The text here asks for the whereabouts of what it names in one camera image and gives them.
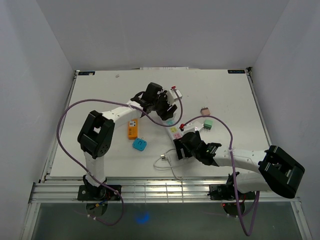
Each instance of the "gray wall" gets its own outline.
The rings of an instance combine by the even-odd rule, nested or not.
[[[252,66],[288,0],[37,0],[76,70]]]
[[[19,238],[73,70],[35,0],[0,0],[0,239]]]
[[[304,167],[299,196],[320,239],[320,2],[291,0],[253,68],[272,143]]]

